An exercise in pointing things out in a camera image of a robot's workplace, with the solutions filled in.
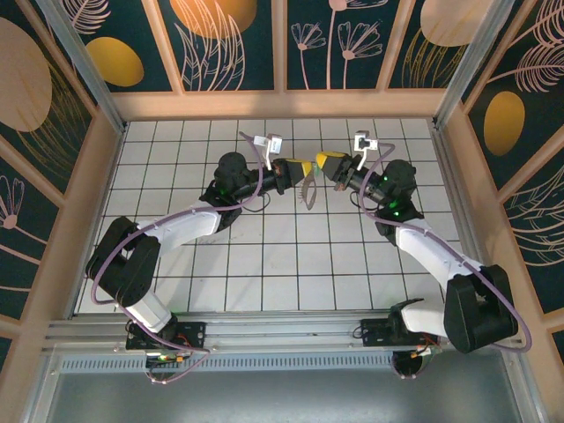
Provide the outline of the silver keyring with spring coil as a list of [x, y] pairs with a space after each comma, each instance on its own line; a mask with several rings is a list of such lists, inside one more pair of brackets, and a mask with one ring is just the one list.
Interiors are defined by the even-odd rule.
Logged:
[[306, 209], [311, 211], [315, 205], [317, 198], [317, 184], [315, 181], [315, 173], [309, 173], [303, 180], [300, 188], [300, 199], [304, 203]]

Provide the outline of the grey metal panel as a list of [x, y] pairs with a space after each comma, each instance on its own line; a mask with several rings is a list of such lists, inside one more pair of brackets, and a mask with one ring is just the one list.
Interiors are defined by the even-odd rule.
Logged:
[[502, 382], [362, 371], [66, 375], [48, 423], [523, 423]]

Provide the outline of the aluminium side rail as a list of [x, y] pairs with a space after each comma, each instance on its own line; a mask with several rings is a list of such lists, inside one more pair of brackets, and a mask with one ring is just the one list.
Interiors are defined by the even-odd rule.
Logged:
[[470, 258], [483, 264], [492, 264], [484, 243], [479, 239], [479, 234], [475, 228], [471, 201], [455, 153], [445, 136], [445, 132], [437, 127], [436, 119], [433, 116], [429, 118], [429, 131], [451, 210], [454, 213], [462, 251]]

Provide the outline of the aluminium corner post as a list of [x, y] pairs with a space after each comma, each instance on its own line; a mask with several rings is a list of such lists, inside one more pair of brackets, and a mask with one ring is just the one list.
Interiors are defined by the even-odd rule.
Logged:
[[36, 3], [41, 8], [47, 22], [52, 26], [70, 59], [76, 64], [78, 73], [83, 77], [93, 97], [97, 100], [101, 111], [114, 130], [122, 135], [125, 130], [125, 121], [118, 112], [105, 81], [97, 71], [78, 32], [72, 27], [63, 7], [58, 0], [36, 0]]
[[441, 131], [446, 126], [453, 110], [461, 100], [479, 66], [491, 50], [494, 41], [508, 19], [515, 0], [493, 0], [477, 32], [465, 50], [463, 58], [449, 82], [440, 106], [433, 116], [434, 129]]

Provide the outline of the long aluminium mounting rail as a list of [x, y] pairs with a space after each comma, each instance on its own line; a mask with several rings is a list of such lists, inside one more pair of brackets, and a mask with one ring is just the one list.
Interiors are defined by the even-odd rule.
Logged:
[[[204, 347], [224, 353], [310, 353], [358, 351], [362, 342], [353, 330], [364, 319], [385, 319], [386, 311], [282, 311], [248, 313], [184, 313], [181, 322], [204, 322]], [[80, 314], [48, 324], [43, 348], [122, 351], [125, 315]]]

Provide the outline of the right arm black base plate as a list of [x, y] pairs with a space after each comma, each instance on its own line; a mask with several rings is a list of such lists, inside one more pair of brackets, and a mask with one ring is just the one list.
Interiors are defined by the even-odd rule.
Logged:
[[360, 321], [360, 337], [366, 347], [425, 346], [440, 343], [439, 337], [424, 332], [412, 332], [400, 321], [390, 319], [363, 319]]

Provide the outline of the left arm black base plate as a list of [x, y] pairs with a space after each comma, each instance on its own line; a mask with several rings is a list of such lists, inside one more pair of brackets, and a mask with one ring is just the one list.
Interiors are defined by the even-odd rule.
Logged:
[[[136, 323], [129, 320], [125, 329], [127, 337], [125, 348], [127, 350], [157, 350], [168, 348], [161, 342], [143, 331]], [[162, 331], [156, 334], [158, 338], [165, 339], [169, 343], [180, 346], [203, 348], [206, 332], [204, 322], [177, 322], [168, 324]]]

